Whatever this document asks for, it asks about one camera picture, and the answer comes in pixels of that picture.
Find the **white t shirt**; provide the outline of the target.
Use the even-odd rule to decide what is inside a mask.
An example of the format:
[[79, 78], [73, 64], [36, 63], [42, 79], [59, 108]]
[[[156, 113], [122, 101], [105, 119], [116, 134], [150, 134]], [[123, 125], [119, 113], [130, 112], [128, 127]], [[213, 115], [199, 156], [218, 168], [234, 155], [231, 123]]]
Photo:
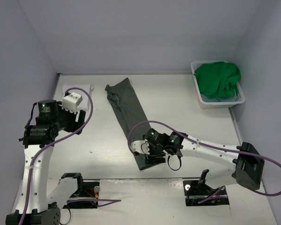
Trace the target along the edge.
[[[93, 87], [90, 84], [74, 85], [74, 84], [65, 83], [65, 84], [62, 85], [62, 93], [61, 93], [61, 96], [59, 97], [60, 101], [65, 96], [65, 92], [72, 87], [77, 87], [77, 88], [83, 89], [89, 95], [91, 95], [91, 92], [93, 90]], [[78, 109], [88, 111], [89, 107], [90, 107], [90, 102], [89, 102], [89, 99], [88, 99], [87, 95], [83, 91], [78, 90], [78, 89], [70, 90], [70, 93], [72, 93], [72, 92], [75, 92], [75, 93], [82, 96], [82, 102], [79, 104]]]

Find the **grey t shirt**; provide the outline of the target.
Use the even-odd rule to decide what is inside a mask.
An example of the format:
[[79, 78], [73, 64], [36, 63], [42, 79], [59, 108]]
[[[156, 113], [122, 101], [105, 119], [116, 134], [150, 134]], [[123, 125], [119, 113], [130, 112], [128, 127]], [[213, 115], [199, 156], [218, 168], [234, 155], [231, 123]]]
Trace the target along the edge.
[[134, 156], [139, 170], [145, 170], [156, 165], [145, 163], [145, 154], [134, 153], [131, 144], [134, 141], [142, 140], [143, 136], [151, 129], [147, 123], [147, 117], [139, 102], [139, 99], [128, 78], [114, 86], [106, 85], [107, 100], [112, 106], [115, 116], [126, 136], [128, 149]]

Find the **green t shirt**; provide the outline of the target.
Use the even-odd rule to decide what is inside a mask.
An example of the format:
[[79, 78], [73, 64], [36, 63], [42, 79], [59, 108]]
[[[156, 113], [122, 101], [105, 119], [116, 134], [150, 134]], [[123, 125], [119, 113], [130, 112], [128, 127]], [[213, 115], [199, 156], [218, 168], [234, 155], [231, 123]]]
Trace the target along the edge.
[[204, 63], [194, 72], [200, 94], [210, 98], [233, 97], [239, 90], [240, 69], [234, 63]]

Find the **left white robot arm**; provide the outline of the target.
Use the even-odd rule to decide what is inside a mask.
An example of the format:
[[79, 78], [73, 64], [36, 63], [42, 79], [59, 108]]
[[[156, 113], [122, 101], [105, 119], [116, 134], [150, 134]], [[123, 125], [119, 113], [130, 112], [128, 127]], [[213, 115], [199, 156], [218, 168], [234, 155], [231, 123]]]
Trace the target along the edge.
[[80, 173], [65, 173], [58, 186], [47, 194], [49, 162], [56, 137], [60, 131], [79, 135], [86, 113], [78, 111], [81, 97], [62, 101], [44, 100], [35, 103], [39, 115], [36, 124], [25, 126], [24, 145], [25, 167], [20, 197], [15, 211], [6, 216], [7, 225], [59, 225], [61, 210], [71, 196], [78, 197], [84, 192]]

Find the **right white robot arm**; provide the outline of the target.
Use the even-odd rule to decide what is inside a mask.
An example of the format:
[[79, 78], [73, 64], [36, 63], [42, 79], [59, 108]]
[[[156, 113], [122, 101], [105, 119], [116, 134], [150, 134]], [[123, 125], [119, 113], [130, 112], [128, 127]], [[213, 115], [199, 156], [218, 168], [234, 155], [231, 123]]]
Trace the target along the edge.
[[220, 170], [205, 167], [202, 171], [198, 188], [203, 193], [209, 193], [221, 186], [238, 184], [249, 190], [259, 190], [264, 168], [264, 160], [250, 143], [240, 146], [219, 145], [212, 142], [202, 142], [197, 139], [191, 142], [191, 136], [185, 133], [179, 135], [161, 134], [150, 129], [144, 136], [147, 146], [154, 147], [158, 153], [164, 153], [167, 158], [177, 156], [193, 157], [221, 164]]

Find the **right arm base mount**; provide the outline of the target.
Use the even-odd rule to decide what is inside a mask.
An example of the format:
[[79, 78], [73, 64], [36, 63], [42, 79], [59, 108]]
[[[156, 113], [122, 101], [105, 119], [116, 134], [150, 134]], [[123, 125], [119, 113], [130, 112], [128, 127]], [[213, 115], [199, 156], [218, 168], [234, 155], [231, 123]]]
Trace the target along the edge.
[[183, 187], [185, 204], [187, 207], [229, 205], [228, 194], [225, 187], [223, 187], [219, 193], [213, 195], [211, 200], [203, 203], [199, 202], [213, 194], [217, 188], [212, 189], [206, 184], [199, 185], [198, 180], [184, 180]]

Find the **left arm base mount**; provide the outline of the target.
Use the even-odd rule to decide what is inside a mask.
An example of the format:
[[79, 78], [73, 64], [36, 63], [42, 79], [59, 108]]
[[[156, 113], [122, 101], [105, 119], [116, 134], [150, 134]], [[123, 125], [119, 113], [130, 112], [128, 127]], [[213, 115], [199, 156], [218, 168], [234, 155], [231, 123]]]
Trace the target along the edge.
[[[77, 199], [95, 199], [99, 197], [100, 181], [99, 180], [83, 180], [83, 189], [74, 193], [70, 197], [70, 201]], [[68, 203], [63, 209], [97, 209], [98, 202], [83, 201]]]

